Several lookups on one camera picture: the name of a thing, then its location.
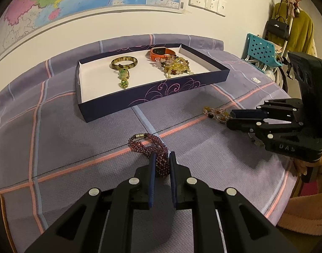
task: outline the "white label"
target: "white label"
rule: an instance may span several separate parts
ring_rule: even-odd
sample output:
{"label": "white label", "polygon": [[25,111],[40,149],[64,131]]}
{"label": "white label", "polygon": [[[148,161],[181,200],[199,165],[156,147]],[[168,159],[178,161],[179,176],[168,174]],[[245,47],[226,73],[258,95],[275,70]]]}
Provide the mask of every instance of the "white label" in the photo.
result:
{"label": "white label", "polygon": [[251,80],[253,80],[255,83],[260,83],[260,80],[258,80],[257,78],[251,78]]}
{"label": "white label", "polygon": [[178,2],[170,2],[169,6],[171,8],[178,8]]}

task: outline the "bangle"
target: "bangle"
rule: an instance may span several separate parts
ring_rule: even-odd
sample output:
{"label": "bangle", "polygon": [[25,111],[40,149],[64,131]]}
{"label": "bangle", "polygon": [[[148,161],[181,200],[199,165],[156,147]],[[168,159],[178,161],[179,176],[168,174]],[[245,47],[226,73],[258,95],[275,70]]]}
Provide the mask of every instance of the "bangle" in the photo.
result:
{"label": "bangle", "polygon": [[[121,64],[116,65],[116,63],[122,62],[122,61],[132,61],[133,63],[128,65],[121,65]],[[111,62],[111,67],[119,71],[119,79],[121,80],[119,85],[121,88],[128,87],[128,78],[129,78],[128,69],[135,67],[137,64],[138,64],[138,60],[137,58],[134,58],[134,57],[119,57],[114,59]]]}

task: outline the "handbag strap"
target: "handbag strap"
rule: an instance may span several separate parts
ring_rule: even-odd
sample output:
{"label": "handbag strap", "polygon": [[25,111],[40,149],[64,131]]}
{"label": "handbag strap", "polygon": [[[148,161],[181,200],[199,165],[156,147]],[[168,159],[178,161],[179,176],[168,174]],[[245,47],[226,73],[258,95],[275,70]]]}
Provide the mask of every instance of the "handbag strap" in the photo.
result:
{"label": "handbag strap", "polygon": [[[282,2],[283,2],[283,0],[280,0],[280,4],[279,4],[279,8],[278,8],[277,14],[275,16],[275,20],[277,20],[278,13],[279,13],[279,10],[280,10],[280,6],[282,5]],[[287,24],[287,18],[288,18],[288,0],[286,0],[286,19],[285,19],[285,23],[286,24]]]}

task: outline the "box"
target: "box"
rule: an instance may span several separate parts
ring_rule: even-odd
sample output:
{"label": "box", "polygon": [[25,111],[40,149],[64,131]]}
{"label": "box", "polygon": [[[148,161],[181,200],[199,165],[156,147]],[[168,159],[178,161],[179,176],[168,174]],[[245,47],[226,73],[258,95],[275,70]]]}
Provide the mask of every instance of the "box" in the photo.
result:
{"label": "box", "polygon": [[[166,79],[165,73],[149,57],[150,49],[160,46],[171,48],[178,56],[188,60],[194,74],[172,75],[172,78]],[[129,70],[129,86],[126,89],[119,86],[118,71],[110,68],[112,60],[121,56],[138,59],[138,64]],[[186,45],[130,47],[80,60],[76,67],[76,96],[84,120],[90,122],[157,98],[224,82],[228,74],[227,67]]]}

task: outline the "green gemstone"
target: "green gemstone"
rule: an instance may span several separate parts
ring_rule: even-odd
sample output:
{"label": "green gemstone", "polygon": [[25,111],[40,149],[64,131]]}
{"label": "green gemstone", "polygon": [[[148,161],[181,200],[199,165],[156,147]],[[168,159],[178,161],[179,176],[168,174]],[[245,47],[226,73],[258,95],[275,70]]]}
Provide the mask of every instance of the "green gemstone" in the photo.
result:
{"label": "green gemstone", "polygon": [[122,80],[120,83],[120,87],[127,88],[128,87],[128,81]]}

